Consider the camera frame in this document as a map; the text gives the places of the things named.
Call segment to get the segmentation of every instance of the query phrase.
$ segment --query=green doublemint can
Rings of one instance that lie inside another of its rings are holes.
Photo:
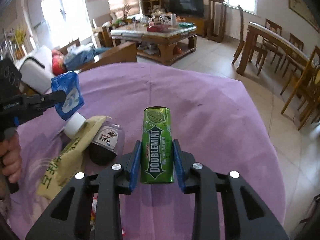
[[[174,182],[170,109],[166,107],[144,110],[141,182]]]

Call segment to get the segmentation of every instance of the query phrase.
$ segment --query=eye graphic on label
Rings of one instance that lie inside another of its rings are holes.
[[[117,136],[116,132],[113,131],[113,130],[110,130],[110,132],[108,132],[108,135],[110,135],[111,137],[116,137]]]
[[[79,104],[79,91],[77,88],[73,88],[66,97],[66,101],[63,104],[62,112],[68,113]]]

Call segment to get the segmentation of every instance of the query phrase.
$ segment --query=white bottle cap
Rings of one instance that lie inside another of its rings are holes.
[[[63,132],[72,140],[85,121],[86,119],[81,114],[76,112],[73,116],[70,117],[69,121],[63,129]]]

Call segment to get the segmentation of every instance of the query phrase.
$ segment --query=green tray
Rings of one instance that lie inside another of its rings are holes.
[[[194,26],[195,24],[194,23],[179,23],[179,26],[182,27],[182,28],[190,28],[192,26]]]

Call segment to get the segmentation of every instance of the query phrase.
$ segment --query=flat screen tv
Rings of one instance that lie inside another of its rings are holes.
[[[169,0],[169,11],[178,15],[204,16],[203,0]]]

